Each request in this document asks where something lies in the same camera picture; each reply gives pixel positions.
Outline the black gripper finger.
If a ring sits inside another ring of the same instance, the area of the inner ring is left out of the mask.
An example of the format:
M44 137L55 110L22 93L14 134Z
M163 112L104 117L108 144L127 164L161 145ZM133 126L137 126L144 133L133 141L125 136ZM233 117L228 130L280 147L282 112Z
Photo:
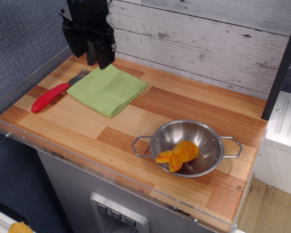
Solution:
M98 62L100 69L105 69L115 60L115 40L103 43L87 40L88 49L86 51L87 64L92 66Z
M62 30L72 53L76 57L80 57L87 52L87 41L76 30L65 24L62 24Z

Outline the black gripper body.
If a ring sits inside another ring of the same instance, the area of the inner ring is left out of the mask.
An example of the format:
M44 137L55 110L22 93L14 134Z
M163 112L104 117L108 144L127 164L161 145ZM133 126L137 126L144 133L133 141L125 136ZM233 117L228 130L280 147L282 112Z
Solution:
M109 2L106 0L68 0L68 8L61 8L62 27L70 40L82 38L94 43L112 45L114 30L108 24Z

